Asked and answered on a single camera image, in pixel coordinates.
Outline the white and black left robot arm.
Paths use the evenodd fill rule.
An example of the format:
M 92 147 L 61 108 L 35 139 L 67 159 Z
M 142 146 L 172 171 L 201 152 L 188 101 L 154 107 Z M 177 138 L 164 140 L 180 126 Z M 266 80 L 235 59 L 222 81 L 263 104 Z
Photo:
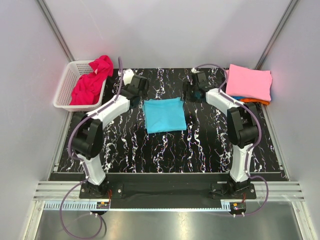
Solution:
M 149 80 L 135 74 L 129 83 L 120 82 L 120 89 L 111 100 L 93 111 L 75 115 L 76 126 L 69 138 L 68 154 L 83 166 L 82 184 L 97 198 L 108 193 L 108 180 L 100 160 L 104 129 L 115 118 L 136 107 L 148 90 Z

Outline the cyan t shirt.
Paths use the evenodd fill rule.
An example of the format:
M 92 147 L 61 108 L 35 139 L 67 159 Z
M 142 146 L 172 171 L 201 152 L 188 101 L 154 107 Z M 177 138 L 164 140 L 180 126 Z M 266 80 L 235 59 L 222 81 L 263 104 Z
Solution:
M 148 134 L 185 131 L 184 102 L 180 97 L 145 100 L 142 106 Z

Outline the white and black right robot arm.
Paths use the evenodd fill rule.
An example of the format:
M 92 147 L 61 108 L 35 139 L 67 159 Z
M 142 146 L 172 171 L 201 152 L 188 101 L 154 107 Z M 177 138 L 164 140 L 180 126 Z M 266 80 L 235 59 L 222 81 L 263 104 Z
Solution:
M 182 91 L 184 101 L 205 102 L 225 114 L 227 137 L 233 145 L 233 153 L 229 179 L 222 185 L 219 194 L 239 198 L 250 187 L 250 159 L 262 136 L 255 104 L 244 104 L 232 98 L 211 85 L 203 71 L 195 69 L 191 81 L 183 82 Z

